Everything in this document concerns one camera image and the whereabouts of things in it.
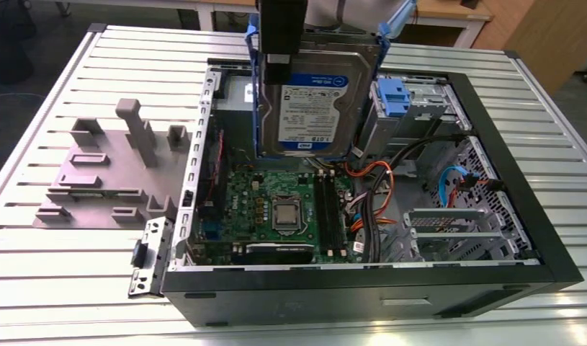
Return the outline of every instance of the wooden cabinet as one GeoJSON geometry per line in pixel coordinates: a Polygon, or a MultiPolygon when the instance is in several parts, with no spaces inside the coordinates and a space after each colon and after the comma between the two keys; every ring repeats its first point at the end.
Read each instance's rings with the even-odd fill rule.
{"type": "Polygon", "coordinates": [[[494,14],[474,48],[515,50],[552,94],[587,59],[587,0],[483,0],[494,14]]]}

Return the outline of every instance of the ram slot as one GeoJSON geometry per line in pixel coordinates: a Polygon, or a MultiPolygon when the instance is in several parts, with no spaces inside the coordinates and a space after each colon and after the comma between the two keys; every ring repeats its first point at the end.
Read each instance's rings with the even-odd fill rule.
{"type": "Polygon", "coordinates": [[[333,177],[325,177],[323,188],[329,230],[328,249],[337,251],[343,248],[344,237],[340,228],[340,211],[337,208],[337,191],[335,189],[333,177]]]}
{"type": "Polygon", "coordinates": [[[324,179],[321,176],[313,176],[313,209],[316,210],[316,221],[319,226],[319,244],[320,251],[325,253],[331,247],[328,214],[325,208],[327,200],[324,199],[324,179]]]}

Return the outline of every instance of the black cable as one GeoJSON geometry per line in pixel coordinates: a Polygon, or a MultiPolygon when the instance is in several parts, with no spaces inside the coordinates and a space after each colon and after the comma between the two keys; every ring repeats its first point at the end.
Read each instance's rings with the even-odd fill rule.
{"type": "MultiPolygon", "coordinates": [[[[468,133],[456,133],[454,135],[443,135],[443,136],[431,136],[418,139],[415,142],[410,143],[407,146],[404,146],[400,151],[398,151],[398,154],[392,157],[390,161],[390,167],[391,169],[395,169],[400,162],[408,157],[410,154],[415,152],[418,148],[424,146],[426,144],[435,142],[435,141],[462,141],[466,139],[466,137],[470,136],[468,133]]],[[[370,245],[372,248],[372,255],[370,256],[371,262],[379,262],[380,261],[380,234],[379,234],[379,227],[376,224],[376,219],[374,216],[374,195],[375,191],[379,188],[380,182],[383,181],[386,177],[387,170],[382,169],[379,176],[376,177],[372,187],[368,190],[368,193],[364,198],[364,203],[362,204],[362,216],[363,216],[363,227],[364,229],[368,228],[368,230],[364,232],[370,233],[370,245]]]]}

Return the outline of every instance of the green motherboard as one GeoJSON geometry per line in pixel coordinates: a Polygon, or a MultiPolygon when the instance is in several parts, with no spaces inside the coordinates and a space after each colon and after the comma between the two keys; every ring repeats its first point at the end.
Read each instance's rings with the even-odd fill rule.
{"type": "MultiPolygon", "coordinates": [[[[315,263],[344,263],[352,260],[347,249],[336,252],[321,250],[317,221],[321,206],[319,210],[315,206],[321,199],[315,199],[313,181],[313,173],[252,170],[228,173],[223,222],[201,224],[211,264],[229,264],[232,244],[256,242],[309,244],[313,246],[315,263]]],[[[332,201],[341,210],[351,189],[348,178],[333,178],[333,186],[337,195],[332,201]]],[[[346,242],[344,221],[337,217],[331,222],[336,222],[346,242]]]]}

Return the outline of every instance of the wire bundle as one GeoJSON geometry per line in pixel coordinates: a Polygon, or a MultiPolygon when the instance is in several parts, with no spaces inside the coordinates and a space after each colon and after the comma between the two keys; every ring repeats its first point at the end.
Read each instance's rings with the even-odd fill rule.
{"type": "Polygon", "coordinates": [[[462,141],[468,136],[467,133],[456,133],[454,135],[430,136],[418,139],[415,142],[404,146],[398,154],[392,157],[388,165],[379,173],[379,176],[374,180],[372,187],[370,188],[366,198],[362,202],[362,224],[364,230],[366,243],[370,246],[364,246],[362,260],[364,262],[380,261],[380,237],[376,218],[372,211],[374,195],[380,186],[380,182],[386,178],[386,174],[390,175],[390,179],[394,179],[392,169],[398,167],[400,162],[423,146],[436,141],[462,141]]]}

